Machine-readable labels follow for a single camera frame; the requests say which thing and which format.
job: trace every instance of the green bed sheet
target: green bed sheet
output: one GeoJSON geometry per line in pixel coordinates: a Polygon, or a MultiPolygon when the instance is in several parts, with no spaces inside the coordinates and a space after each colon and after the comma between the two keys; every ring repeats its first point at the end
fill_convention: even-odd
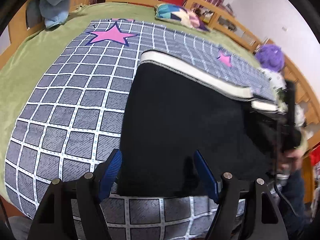
{"type": "Polygon", "coordinates": [[[154,9],[133,4],[103,3],[84,6],[70,13],[67,22],[54,30],[33,34],[19,46],[0,71],[0,195],[9,200],[4,185],[4,159],[16,118],[44,72],[63,52],[70,41],[89,25],[91,20],[128,18],[166,25],[221,44],[238,54],[255,68],[260,68],[253,55],[226,35],[211,31],[201,33],[187,27],[155,19],[154,9]]]}

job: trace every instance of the purple hat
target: purple hat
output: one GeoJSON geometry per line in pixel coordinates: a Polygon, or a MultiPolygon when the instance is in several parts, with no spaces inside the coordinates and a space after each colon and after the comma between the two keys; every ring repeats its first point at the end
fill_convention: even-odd
{"type": "Polygon", "coordinates": [[[255,57],[263,68],[279,72],[284,67],[284,54],[274,44],[262,45],[255,57]]]}

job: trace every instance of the hand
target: hand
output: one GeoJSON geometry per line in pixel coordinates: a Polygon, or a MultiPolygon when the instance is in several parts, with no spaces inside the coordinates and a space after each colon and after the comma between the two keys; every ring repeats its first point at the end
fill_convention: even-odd
{"type": "Polygon", "coordinates": [[[304,152],[301,149],[292,149],[285,151],[279,156],[279,167],[282,170],[290,169],[290,172],[301,169],[302,156],[304,152]]]}

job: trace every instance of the wooden headboard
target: wooden headboard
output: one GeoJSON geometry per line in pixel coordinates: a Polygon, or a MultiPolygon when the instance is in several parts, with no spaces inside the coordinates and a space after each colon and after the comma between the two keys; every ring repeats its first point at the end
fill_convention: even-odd
{"type": "MultiPolygon", "coordinates": [[[[17,50],[18,46],[24,41],[29,35],[36,33],[40,30],[43,30],[44,24],[40,23],[33,28],[27,29],[26,26],[26,8],[28,0],[16,13],[16,15],[10,21],[9,28],[9,37],[11,45],[0,55],[0,69],[6,64],[9,58],[17,50]]],[[[161,4],[161,1],[158,0],[106,0],[106,2],[125,2],[125,3],[135,3],[141,5],[155,6],[161,4]]],[[[70,11],[75,10],[80,4],[88,4],[89,0],[71,0],[70,11]]],[[[229,15],[227,12],[222,9],[208,3],[204,0],[186,0],[185,7],[191,9],[194,7],[194,4],[202,5],[203,7],[208,8],[213,13],[208,26],[212,29],[216,29],[225,35],[229,36],[236,43],[246,48],[250,52],[262,44],[262,42],[251,33],[245,26],[239,23],[235,18],[229,15]],[[218,19],[222,17],[229,20],[233,23],[237,29],[243,31],[242,37],[236,35],[231,30],[228,30],[226,27],[218,23],[218,19]]],[[[296,84],[296,103],[305,102],[308,105],[308,111],[306,112],[307,124],[318,124],[320,120],[320,105],[319,101],[316,98],[311,86],[308,84],[306,78],[303,76],[298,67],[286,56],[285,57],[285,68],[284,68],[284,77],[289,80],[293,80],[296,84]]],[[[309,148],[313,148],[320,141],[320,131],[318,131],[314,136],[309,140],[309,148]]]]}

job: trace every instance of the silver screw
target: silver screw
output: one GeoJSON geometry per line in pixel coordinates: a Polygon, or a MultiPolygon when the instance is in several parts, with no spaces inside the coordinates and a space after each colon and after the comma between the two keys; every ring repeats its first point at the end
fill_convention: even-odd
{"type": "Polygon", "coordinates": [[[91,179],[91,178],[93,177],[93,173],[92,173],[92,172],[87,172],[87,173],[84,175],[84,177],[85,177],[86,179],[91,179]]]}
{"type": "Polygon", "coordinates": [[[232,174],[230,172],[225,172],[225,173],[223,173],[223,177],[225,177],[226,179],[231,179],[232,174]]]}
{"type": "Polygon", "coordinates": [[[55,178],[51,182],[52,182],[53,185],[57,185],[57,184],[59,184],[60,179],[59,178],[55,178]]]}
{"type": "Polygon", "coordinates": [[[259,178],[259,179],[257,179],[257,183],[260,184],[260,185],[263,185],[264,184],[264,180],[259,178]]]}

